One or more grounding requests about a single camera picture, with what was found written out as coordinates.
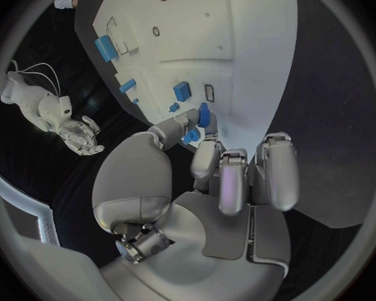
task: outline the dark background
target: dark background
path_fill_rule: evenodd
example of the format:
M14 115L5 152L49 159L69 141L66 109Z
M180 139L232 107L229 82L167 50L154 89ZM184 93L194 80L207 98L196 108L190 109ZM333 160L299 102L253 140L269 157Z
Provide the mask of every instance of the dark background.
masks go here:
M13 6L16 0L0 0L0 22L8 13L9 9ZM372 19L376 25L376 0L359 0L365 8L365 16ZM130 134L147 129L147 127L131 118L127 113L120 109L117 101L112 97L111 93L107 90L106 86L101 81L98 74L95 72L92 64L89 62L78 38L72 35L73 29L73 16L72 10L60 11L55 10L53 7L49 8L45 17L40 19L40 23L35 26L35 31L32 31L27 39L23 42L17 52L16 59L19 59L19 66L25 68L36 62L41 61L41 55L45 54L45 61L50 64L55 64L56 71L60 77L66 77L67 84L63 89L69 94L76 117L82 114L87 114L99 123L102 127L103 133L99 137L101 142L107 148L116 146L122 139ZM40 80L40 78L32 78L30 84L47 84ZM58 214L55 215L56 223L61 227L62 224L69 224L71 219L67 217L67 209L72 209L73 206L80 206L81 200L79 195L82 195L92 186L94 181L95 172L97 171L100 163L104 157L98 159L97 157L77 157L74 153L64 147L56 135L49 133L42 134L30 124L24 124L24 118L19 115L17 108L8 108L7 105L0 103L0 110L7 113L1 115L2 121L0 122L0 168L6 176L12 176L11 182L17 184L18 187L27 189L27 192L42 201L50 204L55 204L58 208ZM17 138L28 137L28 142L31 147L35 148L36 155L31 156L27 150L22 150L21 145L24 140L20 140L20 145L10 146L14 143L14 135L9 132L8 126L12 124L22 124L25 128L22 135L17 135ZM187 151L179 151L177 153L169 153L172 158L185 153L186 157L183 159L189 160L190 153ZM25 169L23 174L15 174L14 166L11 162L8 163L8 158L13 162L25 159L25 155L29 155L27 159L31 161L31 167L39 169L47 169L46 179L38 179L30 177L36 173L36 170ZM73 170L78 166L78 175L85 173L85 181L78 183L78 175L73 174ZM177 176L188 175L188 171L181 171ZM191 180L174 180L174 184L187 184ZM184 192L190 188L174 188L176 192ZM72 197L63 195L60 201L56 200L56 193L73 193ZM84 217L84 213L90 208L89 202L85 201L86 206L81 208L80 217ZM301 226L300 231L292 241L298 242L297 250L293 254L300 256L298 260L292 260L296 264L301 262L312 263L312 260L307 259L306 251L310 245L313 249L319 249L319 253L310 258L315 258L314 268L303 269L307 271L307 277L301 276L301 267L296 267L296 272L291 272L291 278L287 279L282 287L281 299L289 300L290 296L295 295L299 290L303 290L312 284L312 274L314 277L323 275L335 260L341 255L343 250L351 242L353 235L356 233L357 227L346 229L345 231L331 231L317 222L312 222L306 216L291 211L291 220L289 223L290 228L295 228L298 225L308 224ZM86 254L92 253L95 242L90 241L89 237L96 237L91 229L95 228L92 224L79 224L73 227L68 235L72 236L75 233L81 233L89 229L89 233L85 235L86 241L79 241L75 246L67 246L68 248L76 249ZM307 233L306 241L303 241L303 233ZM108 247L114 247L114 239L108 237ZM60 241L71 242L67 237L60 237ZM335 248L328 248L329 242L341 241L342 244L336 245ZM98 258L94 260L99 266L108 262L108 260L101 260ZM20 300L23 296L27 296L26 289L16 280L15 276L8 270L0 257L0 299L2 300ZM369 298L376 299L376 256L369 264L365 272L359 280L350 288L350 290L341 298L341 300L352 300L355 296L362 297L363 295Z

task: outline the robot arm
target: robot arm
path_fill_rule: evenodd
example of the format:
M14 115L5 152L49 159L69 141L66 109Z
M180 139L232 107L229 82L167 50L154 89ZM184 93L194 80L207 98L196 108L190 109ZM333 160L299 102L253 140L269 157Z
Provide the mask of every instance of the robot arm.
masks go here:
M32 124L44 132L55 132L79 155L93 155L104 150L97 145L98 125L89 117L83 122L71 119L72 105L68 96L57 97L40 86L29 86L19 72L8 72L0 96L5 104L16 104Z

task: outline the white robot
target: white robot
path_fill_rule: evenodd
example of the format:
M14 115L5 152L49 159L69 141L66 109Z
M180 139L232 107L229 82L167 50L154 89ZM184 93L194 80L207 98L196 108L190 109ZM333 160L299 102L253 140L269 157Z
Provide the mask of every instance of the white robot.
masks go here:
M92 206L99 226L121 235L121 257L101 269L123 300L272 300L290 261L282 211L299 198L290 137L267 135L258 146L258 185L248 193L244 149L225 150L215 114L195 152L193 190L171 201L164 153L197 123L192 109L132 135L103 162Z
M94 155L104 150L97 145L99 126L89 117L83 122L71 118L70 97L58 97L40 86L29 86L19 72L8 72L0 96L5 104L16 104L32 124L44 132L55 132L79 155Z

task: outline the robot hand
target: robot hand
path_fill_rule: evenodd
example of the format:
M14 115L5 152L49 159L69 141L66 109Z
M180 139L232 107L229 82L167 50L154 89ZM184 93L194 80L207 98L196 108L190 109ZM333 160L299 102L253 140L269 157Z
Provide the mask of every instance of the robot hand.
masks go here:
M94 155L104 150L104 146L97 145L96 135L100 132L94 120L83 116L84 122L69 119L60 127L58 134L65 144L79 155Z

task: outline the wire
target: wire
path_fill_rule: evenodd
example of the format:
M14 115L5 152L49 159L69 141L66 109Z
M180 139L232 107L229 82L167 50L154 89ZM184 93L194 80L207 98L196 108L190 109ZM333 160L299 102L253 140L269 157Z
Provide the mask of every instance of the wire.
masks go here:
M24 69L24 70L19 70L19 69L18 69L18 63L17 63L15 60L11 60L11 62L14 64L14 66L15 66L15 71L16 71L16 72L21 72L21 73L23 73L23 74L37 74L37 75L41 75L41 76L45 77L45 78L46 78L47 80L49 80L49 82L52 84L54 90L56 91L56 95L57 95L57 97L61 97L61 86L60 86L60 82L58 81L58 77L57 77L56 71L55 71L55 70L54 70L49 64L47 64L47 63L45 63L45 62L41 62L41 63L39 63L39 64L36 64L36 65L30 66L30 67L28 67L28 68L26 68L26 69ZM51 80L50 80L45 74L42 74L42 73L40 73L40 72L26 72L26 71L28 71L29 69L32 69L32 68L37 67L37 66L40 66L40 65L46 65L47 67L49 67L49 68L52 70L54 76L56 77L58 90L57 90L57 88L54 86L53 82L52 82L52 81L51 81Z

